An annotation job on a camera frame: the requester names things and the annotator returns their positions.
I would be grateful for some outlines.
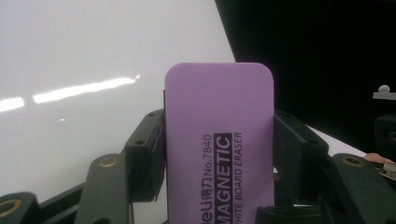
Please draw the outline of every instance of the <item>eraser label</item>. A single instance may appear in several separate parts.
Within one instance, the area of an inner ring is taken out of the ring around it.
[[[170,224],[251,224],[274,205],[274,87],[256,63],[184,63],[165,80]]]

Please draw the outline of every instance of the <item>white table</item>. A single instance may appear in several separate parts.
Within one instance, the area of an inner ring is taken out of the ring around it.
[[[322,138],[324,141],[327,142],[327,144],[329,144],[329,155],[333,156],[337,153],[349,153],[349,154],[353,154],[356,156],[360,156],[363,157],[365,155],[367,155],[366,153],[358,150],[355,147],[351,147],[350,145],[347,145],[329,135],[327,135],[326,133],[322,133],[316,129],[310,128],[312,131],[314,131],[314,133],[316,133],[320,138]]]
[[[164,76],[184,62],[234,62],[212,0],[1,1],[0,196],[43,202],[84,182],[163,108]],[[165,192],[134,205],[137,223],[166,220]]]

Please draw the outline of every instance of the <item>black background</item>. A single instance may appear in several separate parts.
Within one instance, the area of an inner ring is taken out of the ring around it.
[[[374,119],[396,102],[396,1],[217,0],[237,62],[265,64],[276,109],[360,150],[375,151]]]

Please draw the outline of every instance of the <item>screw hole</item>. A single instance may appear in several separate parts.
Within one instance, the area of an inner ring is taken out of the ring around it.
[[[136,141],[136,144],[137,145],[143,145],[145,143],[145,141],[143,141],[143,140],[138,140],[138,141]]]
[[[364,161],[358,158],[354,157],[344,157],[343,158],[344,163],[355,166],[355,167],[363,167],[364,166]]]
[[[396,143],[396,131],[388,131],[387,138],[390,142]]]
[[[107,167],[115,165],[116,163],[117,163],[117,158],[115,158],[115,157],[107,157],[107,158],[102,159],[99,162],[99,165],[101,167],[107,168]]]

